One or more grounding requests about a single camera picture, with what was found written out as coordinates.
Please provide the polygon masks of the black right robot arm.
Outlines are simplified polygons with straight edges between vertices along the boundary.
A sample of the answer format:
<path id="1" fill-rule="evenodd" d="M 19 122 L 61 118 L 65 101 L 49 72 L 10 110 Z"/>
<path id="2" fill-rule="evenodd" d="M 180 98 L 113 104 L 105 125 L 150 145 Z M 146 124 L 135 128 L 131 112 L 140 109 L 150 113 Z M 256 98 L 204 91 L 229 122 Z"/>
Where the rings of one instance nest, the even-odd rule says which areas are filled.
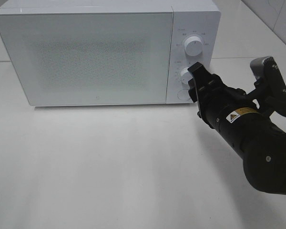
<path id="1" fill-rule="evenodd" d="M 286 195 L 286 132 L 270 119 L 286 117 L 286 84 L 271 56 L 251 61 L 255 89 L 232 88 L 199 62 L 189 67 L 190 98 L 198 116 L 241 157 L 245 177 L 255 189 Z"/>

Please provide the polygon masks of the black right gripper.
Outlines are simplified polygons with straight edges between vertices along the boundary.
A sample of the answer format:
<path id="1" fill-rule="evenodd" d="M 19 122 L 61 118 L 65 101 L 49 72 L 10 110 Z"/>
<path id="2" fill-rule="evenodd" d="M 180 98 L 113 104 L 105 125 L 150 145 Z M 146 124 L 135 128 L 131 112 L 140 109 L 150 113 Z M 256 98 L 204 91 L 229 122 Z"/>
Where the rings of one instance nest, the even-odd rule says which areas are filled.
<path id="1" fill-rule="evenodd" d="M 198 116 L 240 157 L 271 157 L 271 124 L 241 89 L 226 86 L 196 62 L 188 69 L 189 95 L 198 104 Z"/>

